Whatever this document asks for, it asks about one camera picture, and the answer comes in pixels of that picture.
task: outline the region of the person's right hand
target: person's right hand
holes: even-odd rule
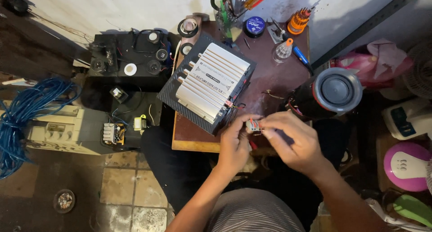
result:
[[[316,130],[291,111],[269,115],[259,124],[264,128],[263,135],[290,168],[312,177],[324,168],[333,167],[321,153]],[[294,144],[289,146],[274,129],[282,130],[294,140]]]

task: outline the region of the hand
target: hand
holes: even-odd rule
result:
[[[308,177],[333,166],[322,155],[315,129],[302,122],[291,111],[274,113],[259,121],[263,135],[269,140],[282,161]],[[289,146],[274,129],[282,130],[294,140]]]
[[[248,135],[243,124],[250,119],[262,118],[260,115],[246,114],[235,119],[221,136],[219,160],[215,168],[225,175],[234,177],[246,164],[249,157]]]

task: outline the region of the white cable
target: white cable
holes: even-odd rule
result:
[[[152,107],[152,105],[150,104],[150,107],[148,108],[148,114],[149,114],[150,117],[152,118],[153,125],[155,125],[155,121],[154,121],[154,119],[153,119],[152,113],[150,113],[150,108],[151,108],[151,107]]]
[[[180,50],[180,45],[181,45],[181,40],[178,42],[177,49],[175,50],[174,63],[172,64],[172,73],[171,73],[171,76],[174,74],[174,71],[176,70],[176,60],[177,60],[178,52]]]

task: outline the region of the person's left hand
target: person's left hand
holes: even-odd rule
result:
[[[243,124],[250,120],[261,119],[262,116],[246,114],[237,117],[221,136],[220,153],[216,169],[229,177],[234,177],[246,164],[249,157],[248,135]]]

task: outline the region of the pink fan base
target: pink fan base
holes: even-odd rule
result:
[[[393,184],[407,191],[427,190],[428,186],[426,183],[426,178],[399,179],[393,174],[390,163],[392,161],[393,155],[397,152],[404,152],[424,161],[429,161],[432,157],[432,153],[430,153],[427,149],[416,143],[410,141],[403,141],[397,143],[389,150],[387,150],[387,153],[384,157],[384,170],[388,178],[393,182]]]

